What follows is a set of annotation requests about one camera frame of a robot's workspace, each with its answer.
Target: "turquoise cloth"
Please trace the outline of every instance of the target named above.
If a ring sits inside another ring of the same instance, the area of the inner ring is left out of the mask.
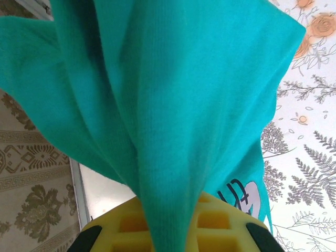
[[[270,218],[260,135],[302,26],[266,0],[51,4],[54,22],[0,18],[0,87],[136,193],[156,252],[184,251],[203,190]]]

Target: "knit fabric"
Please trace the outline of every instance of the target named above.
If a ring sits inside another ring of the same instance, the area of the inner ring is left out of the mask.
[[[201,191],[270,219],[260,135],[302,26],[266,0],[51,4],[54,22],[0,18],[0,87],[135,192],[156,252],[184,251]]]

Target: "yellow object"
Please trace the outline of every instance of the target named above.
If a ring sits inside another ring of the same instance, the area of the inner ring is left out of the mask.
[[[259,220],[202,193],[191,221],[186,252],[260,252],[246,228],[247,223],[266,228]],[[90,252],[155,251],[136,197],[91,221],[83,231],[97,225],[102,230]]]

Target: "beige wallpaper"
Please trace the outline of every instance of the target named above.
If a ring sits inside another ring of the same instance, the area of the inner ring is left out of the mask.
[[[34,18],[14,0],[0,15]],[[78,233],[69,157],[0,90],[0,251],[65,252]]]

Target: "patterned wallpaper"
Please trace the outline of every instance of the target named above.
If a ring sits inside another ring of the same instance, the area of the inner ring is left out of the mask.
[[[14,0],[0,15],[33,18]],[[69,157],[0,90],[0,251],[65,252],[79,233]]]
[[[286,252],[333,252],[336,2],[271,2],[307,28],[278,88],[276,115],[261,137],[274,236]]]

